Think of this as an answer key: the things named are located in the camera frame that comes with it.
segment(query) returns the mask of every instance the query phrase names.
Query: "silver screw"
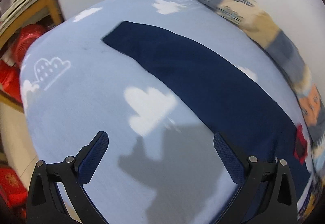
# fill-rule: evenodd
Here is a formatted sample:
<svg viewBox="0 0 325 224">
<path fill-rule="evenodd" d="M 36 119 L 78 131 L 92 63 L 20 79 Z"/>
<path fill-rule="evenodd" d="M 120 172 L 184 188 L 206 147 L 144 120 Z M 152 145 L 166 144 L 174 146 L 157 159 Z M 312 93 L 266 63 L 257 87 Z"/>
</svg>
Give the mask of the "silver screw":
<svg viewBox="0 0 325 224">
<path fill-rule="evenodd" d="M 39 160 L 39 161 L 36 163 L 36 166 L 37 166 L 37 167 L 40 167 L 40 166 L 43 165 L 43 163 L 44 163 L 43 160 Z"/>
<path fill-rule="evenodd" d="M 284 159 L 281 159 L 281 160 L 280 160 L 280 164 L 282 164 L 283 166 L 286 166 L 288 163 L 287 163 L 287 161 L 286 161 L 286 160 L 284 160 Z"/>
<path fill-rule="evenodd" d="M 71 163 L 71 162 L 74 161 L 74 157 L 73 157 L 73 156 L 68 156 L 67 158 L 65 158 L 65 161 L 66 161 L 67 163 Z"/>
<path fill-rule="evenodd" d="M 256 158 L 255 156 L 250 156 L 250 157 L 249 157 L 249 160 L 250 160 L 251 162 L 257 162 L 257 158 Z"/>
</svg>

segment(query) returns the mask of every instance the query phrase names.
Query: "wooden leg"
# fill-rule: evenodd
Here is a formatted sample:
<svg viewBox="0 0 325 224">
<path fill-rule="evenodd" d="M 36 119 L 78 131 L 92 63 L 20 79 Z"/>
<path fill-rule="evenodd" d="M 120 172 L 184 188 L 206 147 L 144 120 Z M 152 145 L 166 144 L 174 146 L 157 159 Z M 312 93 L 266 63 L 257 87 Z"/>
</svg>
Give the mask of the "wooden leg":
<svg viewBox="0 0 325 224">
<path fill-rule="evenodd" d="M 60 12 L 57 8 L 57 4 L 55 0 L 47 0 L 47 6 L 48 6 L 48 10 L 50 12 L 51 18 L 54 22 L 54 24 L 57 26 L 60 23 L 62 23 L 62 19 L 60 16 Z"/>
<path fill-rule="evenodd" d="M 7 104 L 8 106 L 24 113 L 24 109 L 22 107 L 22 104 L 20 104 L 18 101 L 16 101 L 15 99 L 11 98 L 10 96 L 8 96 L 5 92 L 3 92 L 2 90 L 0 90 L 0 102 L 3 102 L 5 104 Z"/>
</svg>

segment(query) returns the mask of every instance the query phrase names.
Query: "orange fabric patch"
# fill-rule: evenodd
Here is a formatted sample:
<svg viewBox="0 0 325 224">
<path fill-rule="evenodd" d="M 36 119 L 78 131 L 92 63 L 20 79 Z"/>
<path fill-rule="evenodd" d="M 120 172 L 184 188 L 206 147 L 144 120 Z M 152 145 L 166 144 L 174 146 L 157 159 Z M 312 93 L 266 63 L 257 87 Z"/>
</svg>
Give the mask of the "orange fabric patch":
<svg viewBox="0 0 325 224">
<path fill-rule="evenodd" d="M 307 126 L 316 125 L 321 110 L 321 97 L 315 84 L 312 86 L 308 96 L 299 99 L 299 104 Z"/>
</svg>

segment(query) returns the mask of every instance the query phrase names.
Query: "light blue bed sheet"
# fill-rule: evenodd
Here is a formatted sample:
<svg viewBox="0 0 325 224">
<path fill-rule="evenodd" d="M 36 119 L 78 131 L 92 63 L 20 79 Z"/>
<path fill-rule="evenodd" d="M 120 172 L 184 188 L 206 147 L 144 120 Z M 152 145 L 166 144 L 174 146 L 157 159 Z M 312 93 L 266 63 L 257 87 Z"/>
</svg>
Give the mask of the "light blue bed sheet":
<svg viewBox="0 0 325 224">
<path fill-rule="evenodd" d="M 40 159 L 61 162 L 106 131 L 108 150 L 84 188 L 110 224 L 208 224 L 236 185 L 212 132 L 187 105 L 102 42 L 121 21 L 158 26 L 212 49 L 304 124 L 296 98 L 259 47 L 196 0 L 106 0 L 29 48 L 21 93 Z M 311 168 L 310 157 L 306 162 Z"/>
</svg>

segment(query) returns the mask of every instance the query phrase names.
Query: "wooden table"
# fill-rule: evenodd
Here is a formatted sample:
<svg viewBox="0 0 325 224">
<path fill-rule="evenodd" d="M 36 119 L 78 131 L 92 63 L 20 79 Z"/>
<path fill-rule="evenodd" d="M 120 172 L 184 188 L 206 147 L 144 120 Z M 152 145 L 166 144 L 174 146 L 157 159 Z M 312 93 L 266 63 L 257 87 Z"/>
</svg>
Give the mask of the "wooden table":
<svg viewBox="0 0 325 224">
<path fill-rule="evenodd" d="M 55 25 L 59 25 L 62 22 L 56 0 L 25 0 L 0 25 L 0 50 L 26 20 L 34 16 L 43 8 L 48 8 Z M 0 102 L 4 102 L 14 109 L 24 112 L 22 104 L 8 96 L 2 90 L 0 90 Z"/>
</svg>

